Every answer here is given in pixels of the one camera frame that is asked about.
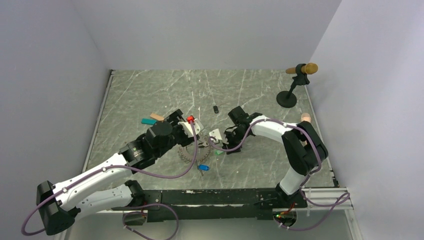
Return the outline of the round metal keyring disc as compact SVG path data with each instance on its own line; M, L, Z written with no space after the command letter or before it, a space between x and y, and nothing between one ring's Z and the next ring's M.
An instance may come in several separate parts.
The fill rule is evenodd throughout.
M190 163L195 156L195 162L201 164L209 158L212 153L212 147L206 141L198 140L197 147L195 147L194 143L180 146L177 153L179 158L185 163Z

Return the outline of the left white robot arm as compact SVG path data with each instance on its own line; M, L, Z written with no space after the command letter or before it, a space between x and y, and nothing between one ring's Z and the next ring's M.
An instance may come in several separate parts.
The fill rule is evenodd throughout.
M135 173L144 174L145 168L155 164L174 146L186 147L196 142L203 128L199 119L192 115L184 118L178 109L99 165L69 180L40 183L36 205L43 231L48 236L56 235L77 220L108 208L139 209L145 195L137 181L129 180L108 190L102 188Z

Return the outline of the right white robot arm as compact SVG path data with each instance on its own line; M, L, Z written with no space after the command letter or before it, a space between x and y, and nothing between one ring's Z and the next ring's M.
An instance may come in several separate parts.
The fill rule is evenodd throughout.
M222 146L228 155L240 152L248 136L265 137L284 146L289 168L275 187L275 199L280 207L288 208L308 176L319 170L329 156L314 127L307 121L286 123L258 112L248 114L241 106L233 108L228 116L234 124L224 131L226 142Z

